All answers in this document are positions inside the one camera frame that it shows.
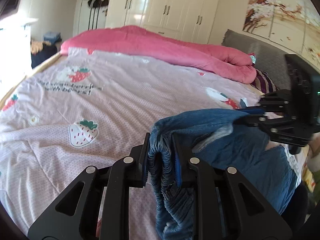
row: silver bolt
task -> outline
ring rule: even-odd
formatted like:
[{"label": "silver bolt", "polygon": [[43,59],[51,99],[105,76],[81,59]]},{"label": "silver bolt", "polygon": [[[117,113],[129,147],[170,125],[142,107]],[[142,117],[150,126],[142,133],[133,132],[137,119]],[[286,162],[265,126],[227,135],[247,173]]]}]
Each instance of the silver bolt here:
[{"label": "silver bolt", "polygon": [[88,168],[85,169],[85,171],[89,174],[94,173],[96,171],[96,168],[93,166],[89,166]]},{"label": "silver bolt", "polygon": [[237,173],[237,169],[235,167],[229,167],[229,168],[227,168],[227,171],[230,174],[236,174]]},{"label": "silver bolt", "polygon": [[193,164],[198,164],[200,162],[200,160],[198,158],[196,158],[196,157],[192,157],[190,159],[190,162],[193,163]]},{"label": "silver bolt", "polygon": [[133,162],[133,158],[130,157],[130,156],[125,157],[125,158],[123,159],[123,162],[124,162],[124,163],[132,163],[132,162]]}]

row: strawberry print bed sheet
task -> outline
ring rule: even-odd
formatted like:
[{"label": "strawberry print bed sheet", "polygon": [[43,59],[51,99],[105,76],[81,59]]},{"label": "strawberry print bed sheet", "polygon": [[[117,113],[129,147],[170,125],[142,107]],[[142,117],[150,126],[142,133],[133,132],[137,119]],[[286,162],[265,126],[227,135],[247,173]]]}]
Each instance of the strawberry print bed sheet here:
[{"label": "strawberry print bed sheet", "polygon": [[[212,88],[250,106],[246,85],[151,57],[70,48],[66,60],[23,81],[0,111],[0,200],[28,228],[87,166],[103,168],[143,143],[157,120],[230,108]],[[130,190],[130,239],[158,239],[151,185]]]}]

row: purple striped fabric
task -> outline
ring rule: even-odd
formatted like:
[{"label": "purple striped fabric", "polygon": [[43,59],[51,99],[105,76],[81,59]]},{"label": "purple striped fabric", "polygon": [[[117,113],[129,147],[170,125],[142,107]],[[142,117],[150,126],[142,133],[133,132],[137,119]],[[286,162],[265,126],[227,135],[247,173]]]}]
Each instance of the purple striped fabric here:
[{"label": "purple striped fabric", "polygon": [[278,90],[278,88],[275,86],[275,84],[272,82],[272,80],[269,78],[266,72],[260,71],[258,69],[256,69],[256,71],[257,77],[251,83],[253,87],[260,90],[264,94],[272,93]]}]

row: gray headboard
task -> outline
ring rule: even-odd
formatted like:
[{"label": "gray headboard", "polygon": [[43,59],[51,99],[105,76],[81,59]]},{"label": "gray headboard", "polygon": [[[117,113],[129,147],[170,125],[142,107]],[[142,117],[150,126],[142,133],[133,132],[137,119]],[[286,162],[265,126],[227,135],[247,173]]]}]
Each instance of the gray headboard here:
[{"label": "gray headboard", "polygon": [[254,53],[257,57],[255,68],[267,72],[279,89],[290,89],[290,78],[284,59],[284,54],[287,53],[283,50],[232,30],[227,30],[221,45],[247,54]]}]

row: pink bed sheet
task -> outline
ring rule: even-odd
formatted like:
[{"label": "pink bed sheet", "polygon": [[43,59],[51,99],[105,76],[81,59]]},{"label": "pink bed sheet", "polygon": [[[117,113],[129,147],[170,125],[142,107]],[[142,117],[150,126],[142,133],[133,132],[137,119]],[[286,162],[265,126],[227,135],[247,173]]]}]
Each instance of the pink bed sheet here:
[{"label": "pink bed sheet", "polygon": [[244,84],[252,83],[256,77],[251,58],[237,49],[178,41],[137,26],[83,32],[62,44],[62,55],[68,55],[71,47],[150,56],[173,65],[210,71]]}]

